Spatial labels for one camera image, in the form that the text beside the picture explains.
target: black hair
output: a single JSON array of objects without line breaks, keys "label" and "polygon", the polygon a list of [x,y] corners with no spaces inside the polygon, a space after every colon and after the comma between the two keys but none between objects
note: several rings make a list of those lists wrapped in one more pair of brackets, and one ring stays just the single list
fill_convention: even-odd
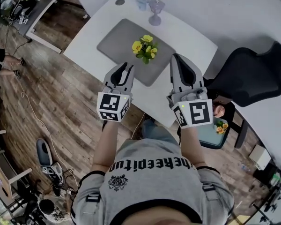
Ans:
[{"label": "black hair", "polygon": [[50,215],[54,212],[54,203],[50,199],[43,199],[39,203],[40,210],[47,215]]}]

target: rose graphic on shirt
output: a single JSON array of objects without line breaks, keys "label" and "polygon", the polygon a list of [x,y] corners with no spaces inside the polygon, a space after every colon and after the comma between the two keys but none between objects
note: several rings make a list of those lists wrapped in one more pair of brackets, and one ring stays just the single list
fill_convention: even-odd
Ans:
[{"label": "rose graphic on shirt", "polygon": [[114,189],[118,191],[119,189],[123,190],[123,188],[127,185],[128,179],[125,178],[125,175],[121,176],[111,176],[111,179],[108,181],[109,189]]}]

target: sandal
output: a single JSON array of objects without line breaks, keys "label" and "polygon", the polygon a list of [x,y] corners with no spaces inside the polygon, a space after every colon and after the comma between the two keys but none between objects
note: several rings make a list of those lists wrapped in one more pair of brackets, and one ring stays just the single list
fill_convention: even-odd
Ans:
[{"label": "sandal", "polygon": [[15,76],[16,76],[18,79],[21,78],[20,70],[14,70],[13,72],[14,72]]},{"label": "sandal", "polygon": [[24,60],[24,58],[20,58],[20,65],[25,66],[25,60]]}]

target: chair backrest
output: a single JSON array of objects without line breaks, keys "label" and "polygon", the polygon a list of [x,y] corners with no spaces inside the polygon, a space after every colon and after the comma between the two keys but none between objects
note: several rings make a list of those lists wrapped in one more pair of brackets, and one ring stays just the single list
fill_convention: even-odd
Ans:
[{"label": "chair backrest", "polygon": [[267,68],[275,74],[281,86],[281,44],[274,42],[268,52],[258,54],[257,56],[264,62]]},{"label": "chair backrest", "polygon": [[207,88],[241,107],[281,95],[281,83],[262,56],[248,48],[236,49]]}]

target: jeans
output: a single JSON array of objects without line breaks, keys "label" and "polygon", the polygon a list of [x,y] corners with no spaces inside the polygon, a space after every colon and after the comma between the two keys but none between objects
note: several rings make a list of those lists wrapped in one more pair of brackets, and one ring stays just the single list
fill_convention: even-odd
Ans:
[{"label": "jeans", "polygon": [[143,138],[156,139],[160,141],[173,143],[179,146],[176,139],[172,136],[171,133],[169,133],[167,129],[165,129],[164,127],[157,126],[150,119],[147,119],[143,122],[141,132]]}]

